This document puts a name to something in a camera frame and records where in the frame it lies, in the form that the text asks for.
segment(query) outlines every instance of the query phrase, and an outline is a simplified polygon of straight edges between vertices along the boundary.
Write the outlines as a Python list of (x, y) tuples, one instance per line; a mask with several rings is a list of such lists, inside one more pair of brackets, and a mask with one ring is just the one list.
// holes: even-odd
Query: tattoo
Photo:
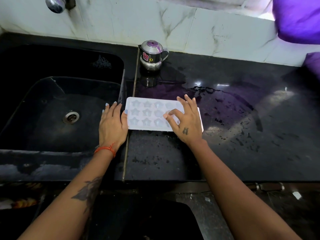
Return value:
[(183, 129), (183, 132), (182, 132), (182, 133), (187, 135), (187, 134), (188, 134), (188, 129), (189, 129), (189, 128), (186, 128), (186, 127), (185, 127), (185, 128)]
[(78, 191), (78, 193), (71, 197), (71, 199), (77, 199), (81, 201), (87, 201), (87, 207), (84, 210), (84, 213), (86, 211), (92, 210), (92, 207), (94, 206), (94, 200), (98, 194), (98, 189), (102, 181), (102, 176), (96, 177), (92, 181), (85, 181), (87, 185), (83, 186), (81, 190)]

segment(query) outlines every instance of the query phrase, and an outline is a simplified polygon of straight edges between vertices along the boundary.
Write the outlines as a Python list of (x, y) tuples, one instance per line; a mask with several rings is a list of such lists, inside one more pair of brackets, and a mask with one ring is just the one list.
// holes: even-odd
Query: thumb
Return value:
[(177, 132), (179, 130), (179, 126), (177, 125), (177, 123), (174, 121), (174, 118), (171, 115), (168, 114), (164, 114), (163, 117), (166, 119), (166, 121), (168, 121), (169, 125), (171, 126), (173, 132)]
[(128, 130), (128, 110), (124, 110), (121, 114), (122, 129)]

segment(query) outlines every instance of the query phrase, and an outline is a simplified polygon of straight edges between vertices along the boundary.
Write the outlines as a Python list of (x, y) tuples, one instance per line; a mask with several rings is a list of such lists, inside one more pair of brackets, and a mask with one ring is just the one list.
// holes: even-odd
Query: person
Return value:
[[(174, 109), (163, 117), (192, 151), (235, 239), (300, 239), (286, 222), (256, 196), (202, 139), (195, 98), (177, 97), (185, 113)], [(128, 133), (127, 111), (106, 104), (99, 125), (99, 148), (91, 161), (18, 238), (79, 239), (102, 177)], [(180, 120), (179, 125), (172, 115)]]

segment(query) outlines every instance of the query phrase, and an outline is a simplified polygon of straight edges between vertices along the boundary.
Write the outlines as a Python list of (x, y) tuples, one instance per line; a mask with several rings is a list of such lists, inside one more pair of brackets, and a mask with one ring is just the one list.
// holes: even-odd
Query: orange string wristband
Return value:
[(116, 152), (114, 151), (114, 149), (112, 149), (113, 144), (114, 144), (114, 143), (112, 143), (110, 147), (107, 147), (107, 146), (98, 147), (98, 148), (94, 151), (94, 154), (96, 154), (98, 151), (100, 151), (100, 150), (102, 150), (102, 149), (107, 149), (107, 150), (110, 150), (110, 151), (113, 153), (113, 158), (115, 158), (115, 157), (116, 157)]

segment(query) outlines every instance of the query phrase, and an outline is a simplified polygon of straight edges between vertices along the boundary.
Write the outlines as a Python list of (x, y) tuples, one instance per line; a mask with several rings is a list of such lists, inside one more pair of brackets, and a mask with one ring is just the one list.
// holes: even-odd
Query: purple curtain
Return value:
[(306, 66), (320, 80), (320, 52), (307, 53), (303, 66)]
[(320, 44), (320, 0), (273, 0), (280, 39), (298, 44)]

